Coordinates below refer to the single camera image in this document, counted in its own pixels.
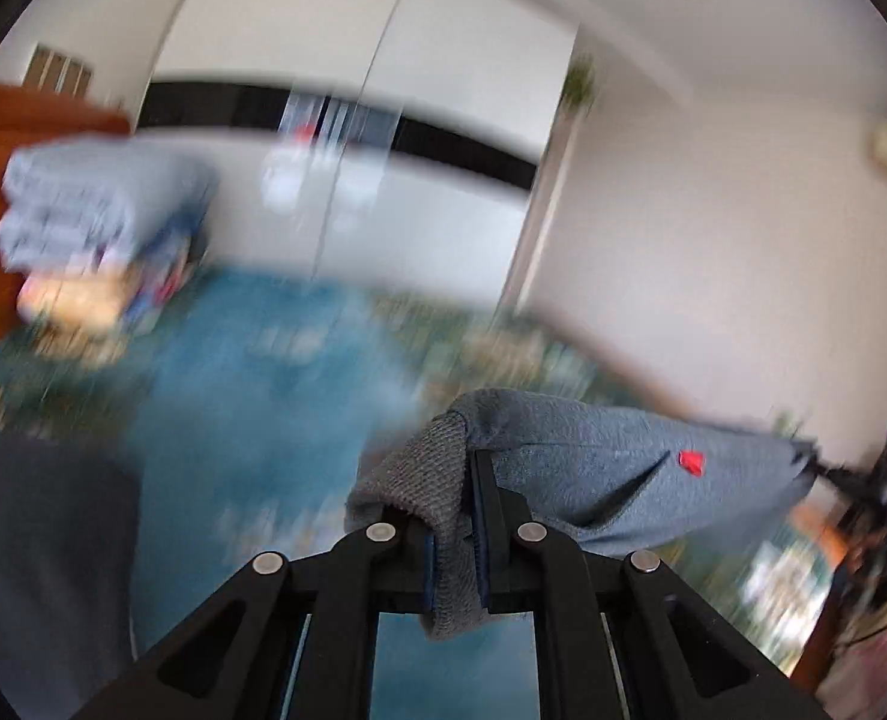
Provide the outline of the grey sweater garment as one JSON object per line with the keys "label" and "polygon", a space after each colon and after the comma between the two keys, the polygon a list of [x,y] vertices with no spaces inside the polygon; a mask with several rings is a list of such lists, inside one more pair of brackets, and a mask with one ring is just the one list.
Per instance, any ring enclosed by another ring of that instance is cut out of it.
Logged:
{"label": "grey sweater garment", "polygon": [[622,557],[709,532],[753,541],[813,486],[813,442],[741,427],[588,405],[508,388],[464,394],[403,444],[362,468],[346,499],[348,530],[393,507],[435,539],[434,608],[425,632],[447,640],[486,624],[471,523],[468,458],[489,455],[499,486],[590,553]]}

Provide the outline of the green potted plant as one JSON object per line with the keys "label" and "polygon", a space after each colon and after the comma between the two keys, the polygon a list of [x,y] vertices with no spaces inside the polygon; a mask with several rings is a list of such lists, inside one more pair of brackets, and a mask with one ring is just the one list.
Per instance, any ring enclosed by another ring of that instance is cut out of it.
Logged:
{"label": "green potted plant", "polygon": [[567,68],[562,87],[561,106],[569,114],[577,114],[592,107],[597,97],[597,74],[594,59],[579,55]]}

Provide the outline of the colourful folded clothes pile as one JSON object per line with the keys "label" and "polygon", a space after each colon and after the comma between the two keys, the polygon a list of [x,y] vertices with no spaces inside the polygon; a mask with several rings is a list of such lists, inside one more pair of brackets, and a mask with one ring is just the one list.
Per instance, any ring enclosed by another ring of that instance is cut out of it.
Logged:
{"label": "colourful folded clothes pile", "polygon": [[206,254],[206,232],[172,229],[124,270],[89,275],[32,273],[17,294],[17,314],[27,323],[118,335],[147,332],[167,302],[190,281]]}

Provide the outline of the teal floral bed blanket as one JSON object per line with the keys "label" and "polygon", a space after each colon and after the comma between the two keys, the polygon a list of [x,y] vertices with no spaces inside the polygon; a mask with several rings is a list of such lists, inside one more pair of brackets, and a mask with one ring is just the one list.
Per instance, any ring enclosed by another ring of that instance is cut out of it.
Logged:
{"label": "teal floral bed blanket", "polygon": [[144,335],[0,343],[0,429],[139,476],[133,660],[254,554],[329,550],[362,457],[480,387],[636,403],[534,323],[245,271],[196,278]]}

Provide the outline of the folded light blue quilt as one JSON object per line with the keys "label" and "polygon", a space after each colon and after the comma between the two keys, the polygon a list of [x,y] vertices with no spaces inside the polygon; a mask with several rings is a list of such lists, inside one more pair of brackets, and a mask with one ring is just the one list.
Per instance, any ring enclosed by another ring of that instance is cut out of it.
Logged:
{"label": "folded light blue quilt", "polygon": [[165,234],[198,231],[217,184],[198,156],[142,138],[80,135],[16,149],[1,182],[2,268],[124,268]]}

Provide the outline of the dark grey clothing at left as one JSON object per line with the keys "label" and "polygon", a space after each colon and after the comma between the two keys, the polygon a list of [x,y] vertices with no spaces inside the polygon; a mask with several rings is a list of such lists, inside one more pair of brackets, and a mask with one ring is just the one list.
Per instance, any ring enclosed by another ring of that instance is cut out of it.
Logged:
{"label": "dark grey clothing at left", "polygon": [[68,718],[133,661],[141,481],[100,442],[0,429],[0,688]]}

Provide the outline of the white wardrobe with black band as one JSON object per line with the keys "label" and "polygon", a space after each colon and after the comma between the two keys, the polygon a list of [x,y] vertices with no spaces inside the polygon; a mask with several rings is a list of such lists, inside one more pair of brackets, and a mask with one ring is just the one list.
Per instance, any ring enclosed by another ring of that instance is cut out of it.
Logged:
{"label": "white wardrobe with black band", "polygon": [[219,259],[491,307],[576,36],[531,0],[183,0],[137,128],[219,169]]}

